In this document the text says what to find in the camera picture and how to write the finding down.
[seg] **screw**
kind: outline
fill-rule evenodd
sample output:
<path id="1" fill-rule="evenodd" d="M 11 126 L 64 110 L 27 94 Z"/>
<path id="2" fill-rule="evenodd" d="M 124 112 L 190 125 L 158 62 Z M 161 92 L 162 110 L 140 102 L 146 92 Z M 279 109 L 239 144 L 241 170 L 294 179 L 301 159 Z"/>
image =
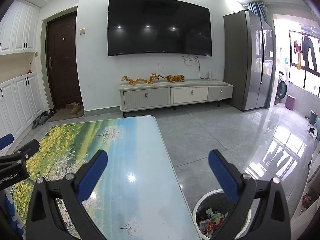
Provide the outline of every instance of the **screw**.
<path id="1" fill-rule="evenodd" d="M 249 180 L 249 179 L 251 179 L 251 176 L 248 173 L 244 173 L 244 174 L 242 174 L 242 178 Z"/>
<path id="2" fill-rule="evenodd" d="M 68 173 L 66 175 L 66 180 L 72 180 L 75 176 L 73 175 L 73 173 Z"/>
<path id="3" fill-rule="evenodd" d="M 280 183 L 280 179 L 278 177 L 273 177 L 272 178 L 272 181 L 276 184 L 279 184 Z"/>
<path id="4" fill-rule="evenodd" d="M 44 178 L 40 177 L 40 178 L 37 179 L 37 183 L 41 184 L 43 182 L 43 180 L 44 180 Z"/>

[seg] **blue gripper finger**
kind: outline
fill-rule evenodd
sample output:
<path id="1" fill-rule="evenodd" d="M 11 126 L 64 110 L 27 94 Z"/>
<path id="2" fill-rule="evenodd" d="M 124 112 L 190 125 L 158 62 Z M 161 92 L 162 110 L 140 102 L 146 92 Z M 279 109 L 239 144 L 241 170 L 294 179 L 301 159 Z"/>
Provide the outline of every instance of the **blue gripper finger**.
<path id="1" fill-rule="evenodd" d="M 237 203 L 239 200 L 238 195 L 238 184 L 233 179 L 232 175 L 228 171 L 228 168 L 220 160 L 220 158 L 215 153 L 215 150 L 209 152 L 208 162 L 209 166 L 216 176 L 220 186 L 222 187 L 228 200 Z"/>
<path id="2" fill-rule="evenodd" d="M 0 151 L 6 148 L 8 145 L 12 144 L 14 141 L 13 135 L 9 133 L 8 135 L 0 139 Z"/>
<path id="3" fill-rule="evenodd" d="M 78 184 L 77 199 L 82 202 L 90 197 L 94 187 L 96 186 L 99 178 L 101 177 L 105 167 L 108 164 L 108 154 L 99 150 L 100 154 L 94 161 L 94 163 L 87 163 L 84 165 L 91 164 L 87 173 L 83 176 L 82 180 Z"/>

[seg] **doormat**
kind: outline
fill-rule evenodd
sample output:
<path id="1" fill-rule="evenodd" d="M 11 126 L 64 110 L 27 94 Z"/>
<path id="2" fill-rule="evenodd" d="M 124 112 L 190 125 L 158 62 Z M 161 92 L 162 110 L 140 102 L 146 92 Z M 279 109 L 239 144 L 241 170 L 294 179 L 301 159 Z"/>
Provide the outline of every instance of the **doormat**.
<path id="1" fill-rule="evenodd" d="M 54 122 L 54 121 L 61 121 L 61 120 L 66 120 L 66 119 L 73 119 L 73 118 L 79 118 L 84 115 L 84 110 L 81 109 L 78 113 L 75 115 L 71 115 L 71 109 L 60 109 L 56 112 L 56 114 L 48 119 L 49 122 Z"/>

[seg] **dragon figurine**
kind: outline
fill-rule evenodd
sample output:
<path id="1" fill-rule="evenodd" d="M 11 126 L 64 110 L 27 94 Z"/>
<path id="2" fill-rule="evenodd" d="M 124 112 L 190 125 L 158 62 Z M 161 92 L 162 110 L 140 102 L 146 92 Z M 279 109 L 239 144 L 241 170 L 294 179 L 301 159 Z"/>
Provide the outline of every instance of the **dragon figurine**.
<path id="1" fill-rule="evenodd" d="M 155 73 L 151 73 L 149 80 L 145 80 L 145 79 L 143 79 L 143 78 L 138 78 L 137 80 L 133 80 L 133 79 L 131 79 L 131 78 L 128 78 L 127 76 L 123 76 L 123 77 L 121 78 L 121 81 L 126 80 L 126 81 L 129 82 L 130 85 L 135 86 L 138 81 L 143 81 L 143 82 L 145 82 L 145 83 L 147 83 L 147 84 L 153 84 L 153 81 L 154 81 L 155 79 L 159 80 L 159 76 L 158 76 L 157 74 L 155 74 Z"/>
<path id="2" fill-rule="evenodd" d="M 165 78 L 167 79 L 169 82 L 176 82 L 176 81 L 181 81 L 181 82 L 184 82 L 184 75 L 177 75 L 177 76 L 166 76 L 166 77 L 163 77 L 163 76 L 160 76 L 159 77 L 162 77 L 162 78 Z"/>

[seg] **door handle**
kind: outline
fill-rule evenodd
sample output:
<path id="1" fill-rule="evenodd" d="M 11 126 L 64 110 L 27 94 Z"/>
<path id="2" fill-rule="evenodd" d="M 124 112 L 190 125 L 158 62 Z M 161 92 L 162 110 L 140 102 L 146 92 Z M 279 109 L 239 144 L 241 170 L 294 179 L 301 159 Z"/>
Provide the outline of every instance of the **door handle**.
<path id="1" fill-rule="evenodd" d="M 49 57 L 49 69 L 52 69 L 51 61 L 52 61 L 52 59 L 51 59 L 51 57 Z"/>

